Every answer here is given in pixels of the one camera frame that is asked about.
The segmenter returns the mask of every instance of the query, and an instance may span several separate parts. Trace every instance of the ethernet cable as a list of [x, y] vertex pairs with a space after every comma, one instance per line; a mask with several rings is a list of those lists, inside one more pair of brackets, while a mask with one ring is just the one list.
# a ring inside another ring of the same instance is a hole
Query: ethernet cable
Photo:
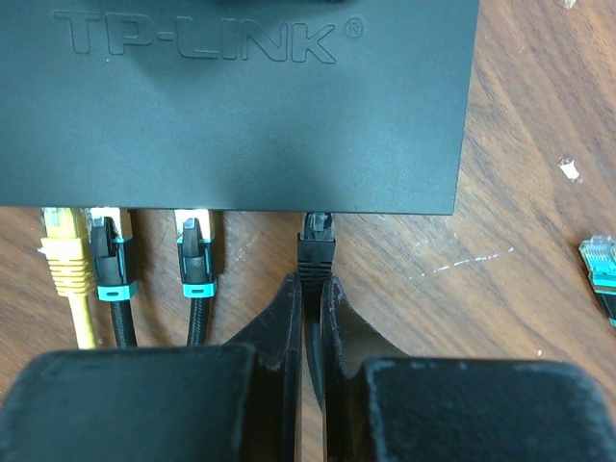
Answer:
[[131, 298], [137, 293], [135, 247], [127, 209], [98, 207], [86, 210], [98, 298], [110, 304], [118, 347], [136, 347]]
[[301, 231], [297, 235], [297, 266], [301, 281], [304, 308], [304, 339], [306, 359], [319, 407], [323, 405], [321, 351], [321, 293], [332, 276], [336, 250], [335, 218], [330, 213], [302, 215]]
[[68, 298], [77, 345], [81, 349], [96, 348], [88, 303], [95, 282], [82, 211], [44, 207], [41, 217], [45, 237], [40, 241], [58, 295]]
[[593, 236], [581, 243], [579, 253], [590, 285], [609, 323], [616, 327], [616, 241], [611, 236]]
[[187, 345], [205, 343], [210, 301], [217, 291], [213, 268], [214, 227], [205, 209], [175, 210], [175, 229], [184, 296], [191, 300]]

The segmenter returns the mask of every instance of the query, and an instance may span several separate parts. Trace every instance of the black padded object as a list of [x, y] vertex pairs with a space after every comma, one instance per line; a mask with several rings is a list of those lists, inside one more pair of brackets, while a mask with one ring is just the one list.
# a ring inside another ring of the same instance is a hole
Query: black padded object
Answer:
[[0, 205], [450, 214], [478, 0], [4, 0]]
[[0, 460], [239, 460], [250, 346], [72, 351], [31, 363], [0, 415]]
[[[567, 364], [370, 360], [375, 460], [613, 461], [597, 386]], [[416, 393], [407, 392], [413, 384]]]

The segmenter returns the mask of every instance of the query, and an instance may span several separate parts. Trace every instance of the wood grain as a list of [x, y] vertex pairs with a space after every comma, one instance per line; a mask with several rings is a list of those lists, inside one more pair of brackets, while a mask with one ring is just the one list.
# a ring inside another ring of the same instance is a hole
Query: wood grain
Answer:
[[[592, 234], [616, 234], [614, 24], [610, 0], [570, 10], [561, 0], [483, 2], [455, 215], [339, 216], [335, 273], [357, 311], [397, 346], [420, 356], [577, 363], [616, 412], [615, 331], [577, 252]], [[583, 183], [564, 176], [561, 157], [576, 160]], [[38, 211], [2, 209], [0, 219], [4, 394], [33, 356], [76, 344], [37, 253]], [[172, 215], [139, 211], [135, 226], [139, 340], [181, 345], [188, 304]], [[297, 215], [224, 214], [211, 343], [259, 313], [294, 270], [298, 226]], [[109, 345], [109, 313], [95, 311]], [[305, 368], [303, 380], [303, 458], [321, 460], [321, 415]]]

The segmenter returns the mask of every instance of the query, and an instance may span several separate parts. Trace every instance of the yellow ethernet cable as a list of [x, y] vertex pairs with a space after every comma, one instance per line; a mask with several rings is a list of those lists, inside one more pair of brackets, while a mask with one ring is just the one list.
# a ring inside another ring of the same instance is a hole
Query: yellow ethernet cable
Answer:
[[44, 207], [42, 247], [58, 295], [68, 298], [80, 349], [96, 348], [88, 295], [96, 288], [88, 229], [79, 209]]

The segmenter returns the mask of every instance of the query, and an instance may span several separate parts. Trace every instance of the wooden table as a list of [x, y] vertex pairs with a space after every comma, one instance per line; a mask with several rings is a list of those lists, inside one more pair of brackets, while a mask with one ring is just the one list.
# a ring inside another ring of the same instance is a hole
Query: wooden table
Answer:
[[[616, 7], [611, 0], [484, 0], [453, 217], [338, 216], [335, 273], [354, 307], [418, 356], [540, 358], [589, 371], [616, 412], [616, 337], [589, 287], [582, 239], [616, 234]], [[583, 182], [558, 166], [572, 157]], [[0, 392], [35, 355], [76, 347], [37, 252], [37, 210], [0, 210]], [[210, 342], [224, 342], [295, 269], [298, 215], [227, 213]], [[181, 345], [172, 213], [136, 216], [143, 345]], [[95, 310], [113, 343], [106, 306]], [[303, 372], [303, 457], [321, 413]]]

